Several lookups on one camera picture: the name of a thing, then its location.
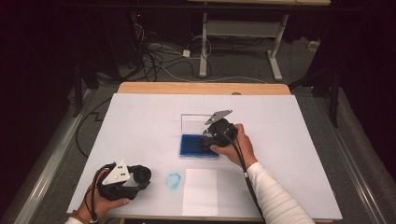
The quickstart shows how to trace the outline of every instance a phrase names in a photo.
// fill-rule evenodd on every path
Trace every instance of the hand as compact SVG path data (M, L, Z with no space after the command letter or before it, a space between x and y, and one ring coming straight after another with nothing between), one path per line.
M242 155L245 160L246 167L250 167L254 162L257 161L256 157L254 156L253 152L253 145L251 145L250 139L247 135L245 135L244 126L242 124L235 124L234 125L236 130L238 130L237 140L239 142L239 146L241 147ZM219 147L212 145L210 147L213 151L225 155L228 157L230 161L233 163L241 166L241 161L238 158L238 155L233 148L233 145L228 145L227 147Z
M103 170L97 177L97 180L99 180L102 174L106 171L107 169ZM86 199L84 199L87 201L87 205L89 206L89 208L87 207L85 202L82 201L81 205L79 206L79 209L77 210L77 215L83 218L84 220L86 220L88 223L90 223L90 221L92 220L91 213L89 211L89 209L91 210L91 196L92 196L91 189L92 189L92 185L88 187L87 189L88 194ZM103 217L108 212L108 210L121 207L129 203L129 201L130 201L129 199L118 199L116 201L109 201L106 198L102 197L99 193L99 190L95 188L94 206L98 218Z

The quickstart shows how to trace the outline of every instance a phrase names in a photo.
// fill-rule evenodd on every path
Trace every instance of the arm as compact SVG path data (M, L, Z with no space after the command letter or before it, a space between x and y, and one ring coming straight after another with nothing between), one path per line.
M237 140L245 158L247 174L256 194L262 214L268 224L314 223L303 207L281 186L254 156L250 139L245 135L242 124L235 124ZM227 156L230 161L241 166L233 146L210 147L213 151Z
M259 162L250 165L247 173L267 223L315 223Z

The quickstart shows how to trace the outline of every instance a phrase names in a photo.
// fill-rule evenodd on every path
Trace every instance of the wrist strap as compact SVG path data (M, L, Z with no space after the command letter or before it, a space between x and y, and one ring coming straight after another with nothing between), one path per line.
M82 224L90 224L90 223L87 222L84 218L80 217L80 216L77 214L77 211L76 211L76 210L73 210L73 216L72 216L72 217L75 218L75 219L77 219L78 221L80 221Z

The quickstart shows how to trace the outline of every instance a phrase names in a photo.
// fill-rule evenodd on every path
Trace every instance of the dark wall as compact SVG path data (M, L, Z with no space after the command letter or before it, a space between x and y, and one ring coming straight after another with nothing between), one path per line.
M395 2L345 0L337 4L363 10L332 17L307 73L308 77L320 76L307 85L314 85L314 94L321 96L329 91L332 74L340 76L351 108L379 158L396 179ZM329 65L331 69L320 73Z
M379 158L396 179L396 6L369 1L341 84Z
M69 106L72 62L53 2L0 4L0 216Z

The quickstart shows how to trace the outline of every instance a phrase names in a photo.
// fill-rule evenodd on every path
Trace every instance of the white paper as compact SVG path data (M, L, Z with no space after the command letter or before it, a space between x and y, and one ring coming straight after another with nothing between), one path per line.
M187 169L183 194L185 217L213 217L218 214L216 170Z

